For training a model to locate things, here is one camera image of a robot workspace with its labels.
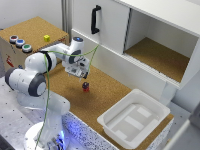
wooden shelf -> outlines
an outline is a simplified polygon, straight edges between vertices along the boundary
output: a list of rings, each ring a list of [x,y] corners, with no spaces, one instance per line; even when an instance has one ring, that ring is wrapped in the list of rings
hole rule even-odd
[[[144,38],[125,53],[178,82],[181,82],[190,60],[149,38]]]

black door handle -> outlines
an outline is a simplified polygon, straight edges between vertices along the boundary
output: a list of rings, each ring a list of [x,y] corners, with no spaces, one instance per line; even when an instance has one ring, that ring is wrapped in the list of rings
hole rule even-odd
[[[98,5],[96,5],[96,8],[92,10],[92,24],[91,24],[92,34],[96,34],[100,31],[98,28],[96,28],[96,12],[98,10],[101,10],[101,7]]]

cable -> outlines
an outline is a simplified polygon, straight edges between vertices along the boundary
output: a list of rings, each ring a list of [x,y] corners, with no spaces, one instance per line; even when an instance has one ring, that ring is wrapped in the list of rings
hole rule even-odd
[[[84,53],[84,54],[82,54],[82,55],[68,55],[68,54],[60,53],[60,52],[56,52],[56,51],[48,51],[48,52],[60,53],[60,54],[67,55],[67,56],[84,56],[84,55],[87,55],[87,54],[89,54],[89,53],[91,53],[91,52],[94,51],[94,53],[93,53],[93,55],[92,55],[92,58],[91,58],[91,61],[90,61],[90,65],[89,65],[89,70],[90,70],[90,66],[91,66],[91,63],[92,63],[92,59],[93,59],[94,54],[96,53],[96,50],[97,50],[98,47],[99,47],[99,45],[97,45],[93,50],[91,50],[91,51],[89,51],[89,52],[87,52],[87,53]],[[45,117],[44,117],[44,123],[43,123],[43,125],[42,125],[41,130],[40,130],[40,134],[39,134],[39,137],[38,137],[38,139],[37,139],[37,143],[36,143],[36,146],[35,146],[35,150],[36,150],[36,148],[37,148],[37,146],[38,146],[38,142],[39,142],[39,140],[40,140],[40,136],[41,136],[42,130],[43,130],[43,128],[44,128],[44,124],[45,124],[46,117],[47,117],[47,108],[48,108],[48,105],[49,105],[50,82],[49,82],[49,71],[48,71],[48,67],[47,67],[47,59],[46,59],[46,55],[45,55],[45,54],[44,54],[44,60],[45,60],[45,66],[46,66],[46,70],[47,70],[48,98],[47,98],[47,105],[46,105],[46,112],[45,112]]]
[[[44,123],[42,125],[42,128],[40,130],[40,134],[39,134],[39,137],[38,137],[38,140],[37,140],[37,143],[36,143],[36,146],[35,146],[35,150],[37,148],[37,145],[38,145],[38,142],[40,140],[40,136],[41,136],[41,133],[42,133],[42,130],[43,130],[43,127],[44,127],[44,124],[45,124],[45,121],[46,121],[46,117],[47,117],[47,108],[48,108],[48,105],[49,105],[49,91],[50,91],[50,83],[49,83],[49,71],[48,71],[48,67],[47,67],[47,59],[46,59],[46,55],[44,55],[44,60],[45,60],[45,66],[46,66],[46,70],[47,70],[47,80],[48,80],[48,98],[47,98],[47,105],[46,105],[46,112],[45,112],[45,117],[44,117]]]

